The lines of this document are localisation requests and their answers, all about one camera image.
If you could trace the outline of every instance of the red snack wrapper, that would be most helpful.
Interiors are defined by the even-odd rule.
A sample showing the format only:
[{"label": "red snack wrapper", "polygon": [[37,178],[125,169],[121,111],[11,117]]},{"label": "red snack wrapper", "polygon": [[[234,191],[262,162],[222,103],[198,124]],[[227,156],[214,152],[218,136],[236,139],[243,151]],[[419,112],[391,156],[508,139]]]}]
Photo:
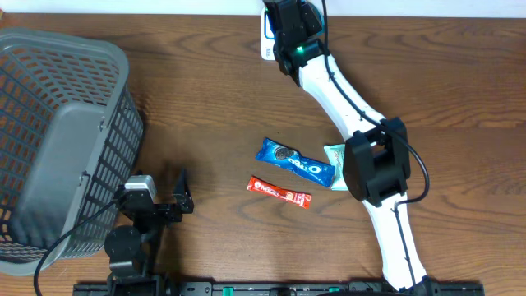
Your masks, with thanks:
[{"label": "red snack wrapper", "polygon": [[278,197],[279,199],[301,206],[303,209],[308,209],[311,204],[312,196],[310,194],[281,189],[272,184],[261,181],[256,177],[250,179],[247,190],[260,192],[271,197]]}]

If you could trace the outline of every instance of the white wall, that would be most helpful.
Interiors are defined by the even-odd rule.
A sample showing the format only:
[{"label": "white wall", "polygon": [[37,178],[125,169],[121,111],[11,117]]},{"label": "white wall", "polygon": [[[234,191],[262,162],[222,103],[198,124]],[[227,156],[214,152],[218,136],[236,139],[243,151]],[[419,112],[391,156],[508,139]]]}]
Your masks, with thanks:
[{"label": "white wall", "polygon": [[[326,1],[332,16],[526,17],[526,0]],[[258,15],[262,6],[261,0],[0,0],[5,12]]]}]

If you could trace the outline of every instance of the wooden table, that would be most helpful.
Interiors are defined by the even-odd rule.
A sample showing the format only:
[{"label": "wooden table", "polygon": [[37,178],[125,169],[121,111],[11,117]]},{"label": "wooden table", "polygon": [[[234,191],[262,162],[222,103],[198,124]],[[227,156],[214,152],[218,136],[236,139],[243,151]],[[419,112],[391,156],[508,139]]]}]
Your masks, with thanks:
[{"label": "wooden table", "polygon": [[[9,15],[25,26],[103,39],[131,65],[147,130],[138,168],[167,198],[187,168],[196,211],[166,234],[159,269],[217,281],[336,281],[381,276],[363,206],[254,160],[264,137],[326,161],[342,139],[318,103],[260,57],[259,17]],[[410,206],[418,254],[440,280],[480,280],[487,295],[526,294],[524,20],[331,17],[342,72],[387,118],[400,116],[431,174]],[[310,192],[310,210],[248,192],[255,175]],[[416,165],[409,195],[422,189]],[[108,275],[104,252],[59,261],[44,295]],[[32,278],[0,275],[0,294]]]}]

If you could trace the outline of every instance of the oreo snack pack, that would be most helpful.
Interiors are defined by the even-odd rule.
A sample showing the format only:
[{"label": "oreo snack pack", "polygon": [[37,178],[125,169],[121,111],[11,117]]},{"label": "oreo snack pack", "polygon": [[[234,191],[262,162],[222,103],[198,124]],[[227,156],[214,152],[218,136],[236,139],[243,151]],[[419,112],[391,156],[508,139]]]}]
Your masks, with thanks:
[{"label": "oreo snack pack", "polygon": [[256,155],[256,159],[292,171],[296,175],[316,182],[323,187],[330,187],[336,170],[332,165],[303,157],[299,152],[282,146],[269,138],[263,141],[263,146]]}]

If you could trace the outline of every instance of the gray plastic basket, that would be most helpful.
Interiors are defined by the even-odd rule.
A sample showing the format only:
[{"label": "gray plastic basket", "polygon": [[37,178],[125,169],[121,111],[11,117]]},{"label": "gray plastic basket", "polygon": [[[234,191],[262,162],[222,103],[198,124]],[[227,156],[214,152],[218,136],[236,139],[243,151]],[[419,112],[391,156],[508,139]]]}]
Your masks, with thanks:
[{"label": "gray plastic basket", "polygon": [[[118,47],[34,30],[0,30],[0,272],[30,275],[47,247],[107,204],[130,175],[143,123]],[[111,208],[59,245],[95,254]]]}]

